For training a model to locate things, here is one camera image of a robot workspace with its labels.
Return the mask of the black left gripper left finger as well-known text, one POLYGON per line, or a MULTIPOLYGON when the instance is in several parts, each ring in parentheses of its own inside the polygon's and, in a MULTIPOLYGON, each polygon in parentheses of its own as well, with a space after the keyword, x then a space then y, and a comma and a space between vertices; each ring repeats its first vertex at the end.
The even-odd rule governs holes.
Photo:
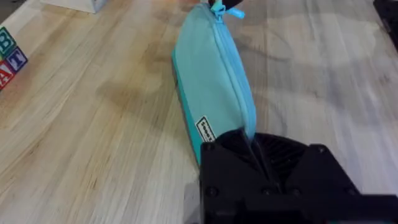
POLYGON ((200 215, 202 223, 264 223, 249 209, 255 197, 274 190, 259 147, 242 129, 228 131, 201 146, 200 215))

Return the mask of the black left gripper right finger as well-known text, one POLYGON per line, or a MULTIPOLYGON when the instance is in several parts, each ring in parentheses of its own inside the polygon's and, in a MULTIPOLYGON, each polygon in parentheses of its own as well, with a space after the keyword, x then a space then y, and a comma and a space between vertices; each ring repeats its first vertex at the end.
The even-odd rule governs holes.
POLYGON ((257 133, 253 148, 260 153, 270 183, 253 194, 256 200, 286 196, 343 201, 362 197, 344 168, 322 144, 257 133))

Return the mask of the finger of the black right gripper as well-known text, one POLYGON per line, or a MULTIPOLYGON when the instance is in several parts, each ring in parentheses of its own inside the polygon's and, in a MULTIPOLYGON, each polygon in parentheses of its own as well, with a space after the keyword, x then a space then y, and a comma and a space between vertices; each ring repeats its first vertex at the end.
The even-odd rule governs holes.
POLYGON ((225 9, 231 9, 243 2, 243 0, 208 0, 208 4, 212 7, 215 4, 217 6, 224 6, 225 9))

